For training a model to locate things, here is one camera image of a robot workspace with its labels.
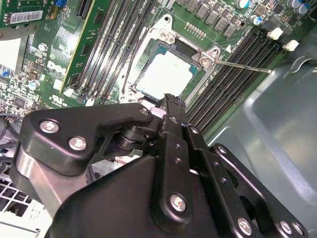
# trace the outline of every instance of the mounting hole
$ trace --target mounting hole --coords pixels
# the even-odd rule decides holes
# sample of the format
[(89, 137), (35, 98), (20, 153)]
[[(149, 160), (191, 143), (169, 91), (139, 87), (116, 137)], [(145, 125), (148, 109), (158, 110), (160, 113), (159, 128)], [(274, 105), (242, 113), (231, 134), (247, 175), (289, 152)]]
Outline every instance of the mounting hole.
[(167, 23), (169, 23), (169, 22), (170, 22), (170, 18), (169, 18), (168, 16), (166, 16), (166, 17), (164, 18), (164, 21), (166, 21)]
[(182, 161), (181, 161), (181, 159), (176, 158), (175, 163), (178, 164), (178, 165), (181, 165), (181, 164), (182, 164)]
[(222, 182), (223, 184), (227, 184), (227, 180), (226, 180), (225, 178), (221, 178), (221, 182)]
[(244, 21), (241, 21), (241, 23), (240, 23), (240, 27), (245, 27), (246, 26), (246, 23), (244, 22)]

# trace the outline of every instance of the capacitor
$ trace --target capacitor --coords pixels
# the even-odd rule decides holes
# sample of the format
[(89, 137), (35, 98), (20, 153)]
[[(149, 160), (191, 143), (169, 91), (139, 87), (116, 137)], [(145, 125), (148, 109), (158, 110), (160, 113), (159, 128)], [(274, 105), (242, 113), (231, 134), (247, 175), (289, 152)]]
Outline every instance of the capacitor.
[(28, 88), (30, 90), (35, 90), (35, 89), (37, 89), (39, 87), (40, 87), (40, 82), (38, 80), (36, 80), (36, 79), (30, 81), (29, 84), (28, 84)]
[(263, 22), (263, 19), (259, 16), (256, 16), (256, 15), (252, 15), (250, 17), (250, 22), (253, 24), (253, 25), (256, 25), (256, 26), (259, 26), (262, 24)]
[(302, 4), (301, 0), (288, 0), (286, 5), (290, 8), (297, 8)]
[(309, 10), (309, 4), (304, 3), (304, 4), (301, 4), (299, 7), (295, 8), (294, 12), (296, 14), (304, 15), (308, 12), (308, 10)]
[(247, 8), (250, 4), (250, 0), (237, 0), (236, 6), (237, 8)]

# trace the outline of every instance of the ram slot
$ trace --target ram slot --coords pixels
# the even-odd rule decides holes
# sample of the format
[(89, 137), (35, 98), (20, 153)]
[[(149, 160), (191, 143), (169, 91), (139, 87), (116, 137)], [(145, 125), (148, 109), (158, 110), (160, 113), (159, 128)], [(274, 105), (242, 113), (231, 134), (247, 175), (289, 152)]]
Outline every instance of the ram slot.
[(100, 54), (100, 44), (102, 43), (102, 41), (104, 39), (106, 39), (109, 36), (110, 33), (110, 29), (112, 28), (113, 24), (114, 24), (114, 16), (116, 15), (116, 10), (119, 7), (118, 4), (116, 4), (116, 0), (112, 0), (108, 13), (103, 21), (103, 24), (99, 30), (99, 35), (96, 39), (96, 42), (92, 48), (92, 51), (89, 55), (89, 58), (85, 64), (84, 70), (83, 72), (80, 74), (79, 78), (78, 78), (78, 83), (77, 85), (81, 86), (81, 87), (85, 87), (87, 83), (90, 82), (90, 80), (93, 81), (92, 78), (88, 79), (87, 78), (87, 74), (89, 70), (92, 70), (93, 67), (93, 59)]
[(107, 84), (106, 86), (106, 90), (103, 94), (100, 94), (100, 97), (102, 99), (103, 102), (105, 102), (109, 95), (111, 94), (112, 92), (112, 89), (114, 87), (114, 84), (115, 82), (117, 81), (117, 78), (124, 66), (124, 64), (126, 63), (128, 57), (130, 56), (131, 54), (131, 51), (133, 49), (134, 46), (137, 45), (137, 43), (139, 42), (139, 38), (141, 36), (141, 33), (142, 33), (142, 30), (145, 26), (145, 23), (146, 23), (146, 20), (148, 19), (153, 7), (155, 6), (156, 4), (156, 0), (151, 0), (151, 1), (148, 1), (147, 4), (145, 5), (144, 9), (145, 9), (145, 12), (142, 14), (139, 14), (140, 18), (138, 18), (138, 21), (137, 21), (137, 30), (135, 31), (136, 34), (133, 36), (132, 40), (131, 40), (131, 43), (126, 47), (125, 49), (125, 52), (123, 54), (123, 56), (120, 58), (117, 66), (115, 67), (115, 70), (111, 76), (111, 79), (109, 80), (109, 83)]
[(142, 0), (138, 0), (138, 1), (134, 1), (133, 2), (133, 6), (132, 9), (129, 11), (129, 14), (127, 15), (126, 19), (128, 19), (128, 21), (125, 21), (123, 26), (122, 26), (122, 30), (121, 33), (123, 33), (123, 35), (120, 35), (117, 38), (117, 42), (113, 42), (114, 49), (112, 50), (112, 52), (110, 53), (110, 56), (108, 57), (107, 61), (104, 61), (105, 65), (102, 66), (102, 72), (100, 73), (100, 75), (98, 75), (97, 77), (100, 78), (98, 84), (96, 85), (96, 91), (92, 92), (93, 95), (96, 95), (97, 93), (103, 93), (103, 88), (105, 87), (106, 84), (106, 79), (107, 76), (112, 68), (112, 66), (115, 64), (115, 61), (118, 57), (118, 55), (120, 55), (120, 53), (122, 54), (122, 48), (124, 46), (124, 44), (129, 41), (129, 39), (131, 38), (131, 35), (133, 34), (133, 25), (135, 24), (135, 21), (138, 17), (139, 14), (139, 9), (141, 8), (143, 1)]
[(105, 60), (106, 54), (124, 18), (124, 14), (121, 14), (121, 13), (126, 12), (127, 7), (130, 3), (130, 1), (125, 1), (125, 0), (123, 0), (122, 2), (123, 4), (121, 4), (120, 9), (118, 11), (118, 17), (116, 18), (114, 24), (112, 25), (110, 33), (101, 47), (100, 54), (96, 57), (96, 63), (93, 66), (92, 72), (86, 76), (89, 79), (89, 82), (86, 84), (84, 88), (84, 93), (89, 93), (90, 91), (93, 91), (96, 84), (98, 83), (98, 79), (96, 78), (97, 74), (100, 70), (100, 67), (103, 61)]

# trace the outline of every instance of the black ram slot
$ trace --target black ram slot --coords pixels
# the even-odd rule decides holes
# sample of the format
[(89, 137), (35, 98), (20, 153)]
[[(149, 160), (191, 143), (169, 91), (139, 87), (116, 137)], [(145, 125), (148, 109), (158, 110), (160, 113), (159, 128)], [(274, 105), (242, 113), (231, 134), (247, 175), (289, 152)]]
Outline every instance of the black ram slot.
[[(275, 42), (260, 32), (251, 32), (228, 61), (265, 68), (281, 52), (281, 47)], [(259, 72), (222, 66), (188, 110), (189, 123), (206, 134), (259, 75)]]

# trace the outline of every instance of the electronic component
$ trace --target electronic component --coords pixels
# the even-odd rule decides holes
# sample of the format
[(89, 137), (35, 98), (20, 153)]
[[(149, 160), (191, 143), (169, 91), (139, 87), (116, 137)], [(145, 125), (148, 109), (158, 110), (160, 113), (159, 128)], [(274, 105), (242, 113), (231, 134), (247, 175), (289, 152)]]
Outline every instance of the electronic component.
[(235, 32), (236, 28), (235, 26), (228, 24), (223, 32), (223, 35), (227, 38), (231, 37), (233, 33)]
[(32, 80), (28, 84), (30, 90), (35, 90), (40, 87), (40, 82), (38, 80)]
[(228, 9), (223, 10), (221, 16), (223, 16), (224, 18), (227, 17), (227, 15), (230, 13), (230, 11)]
[(208, 12), (208, 7), (206, 5), (201, 5), (201, 7), (198, 9), (196, 16), (198, 16), (201, 19), (204, 19), (206, 14)]
[(221, 4), (220, 3), (218, 3), (218, 2), (216, 2), (214, 5), (213, 5), (213, 10), (215, 10), (215, 11), (218, 11), (218, 9), (221, 7)]
[(24, 108), (25, 100), (20, 97), (15, 97), (13, 104), (16, 105), (18, 108)]
[(57, 0), (56, 5), (59, 7), (65, 7), (67, 4), (67, 0)]
[(230, 20), (231, 23), (235, 24), (239, 18), (237, 16), (233, 16)]
[(252, 15), (250, 17), (250, 22), (251, 24), (255, 25), (255, 26), (259, 26), (263, 23), (263, 19), (259, 16), (256, 16), (256, 15)]
[(183, 6), (186, 0), (176, 0), (176, 2), (180, 4), (181, 6)]
[(299, 7), (294, 8), (294, 12), (299, 15), (304, 15), (308, 12), (309, 8), (310, 7), (308, 3), (303, 3)]
[(294, 26), (297, 22), (297, 18), (292, 16), (289, 20), (288, 20), (288, 24), (290, 24), (291, 26)]
[(263, 4), (264, 6), (266, 6), (268, 3), (269, 3), (269, 0), (264, 0), (264, 1), (262, 2), (262, 4)]
[(237, 0), (236, 6), (237, 8), (247, 8), (250, 5), (250, 0)]
[(76, 15), (80, 16), (83, 20), (86, 20), (87, 14), (91, 7), (93, 0), (81, 0), (78, 3)]
[(266, 8), (262, 5), (259, 5), (254, 13), (258, 16), (262, 16), (262, 14), (265, 13), (265, 11), (266, 11)]
[(274, 30), (267, 33), (267, 37), (271, 38), (272, 40), (277, 40), (281, 35), (283, 34), (283, 31), (281, 28), (277, 27)]
[(216, 22), (217, 18), (218, 15), (214, 11), (212, 11), (206, 19), (206, 23), (208, 23), (209, 25), (213, 25)]
[(187, 4), (186, 9), (189, 10), (190, 12), (193, 12), (196, 9), (198, 4), (199, 4), (198, 0), (190, 0)]
[(291, 40), (286, 45), (283, 46), (283, 49), (287, 51), (294, 51), (296, 47), (299, 45), (299, 43), (295, 40)]
[(32, 73), (32, 72), (29, 73), (29, 80), (35, 80), (37, 78), (38, 78), (37, 74)]
[(284, 32), (284, 34), (286, 34), (286, 35), (290, 35), (293, 32), (292, 29), (289, 28), (288, 26), (281, 26), (281, 29)]
[(225, 19), (223, 19), (223, 18), (220, 18), (214, 28), (215, 28), (217, 31), (220, 31), (220, 32), (221, 32), (221, 31), (223, 31), (223, 29), (225, 28), (226, 24), (227, 24), (227, 21), (226, 21)]
[(283, 11), (283, 7), (280, 4), (277, 4), (275, 8), (273, 9), (273, 12), (276, 14), (280, 14)]
[(297, 8), (301, 5), (301, 1), (299, 0), (287, 0), (286, 5), (290, 8)]

